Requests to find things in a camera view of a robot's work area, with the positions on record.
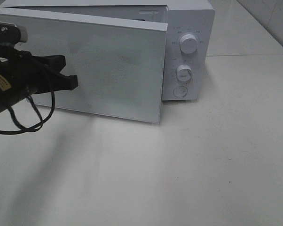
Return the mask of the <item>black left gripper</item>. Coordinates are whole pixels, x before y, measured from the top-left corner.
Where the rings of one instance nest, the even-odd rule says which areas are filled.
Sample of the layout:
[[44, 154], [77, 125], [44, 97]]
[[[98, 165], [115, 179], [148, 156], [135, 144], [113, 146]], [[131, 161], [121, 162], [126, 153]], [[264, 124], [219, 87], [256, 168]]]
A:
[[12, 45], [0, 43], [0, 94], [41, 94], [51, 91], [74, 90], [76, 75], [66, 76], [63, 55], [32, 56]]

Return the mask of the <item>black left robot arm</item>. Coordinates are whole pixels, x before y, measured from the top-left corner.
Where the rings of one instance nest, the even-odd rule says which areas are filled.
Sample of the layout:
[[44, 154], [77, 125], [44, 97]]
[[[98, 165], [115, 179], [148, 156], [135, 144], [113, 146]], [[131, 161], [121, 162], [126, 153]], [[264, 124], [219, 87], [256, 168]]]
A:
[[74, 90], [78, 77], [61, 74], [65, 66], [63, 55], [33, 56], [0, 45], [0, 113], [30, 95]]

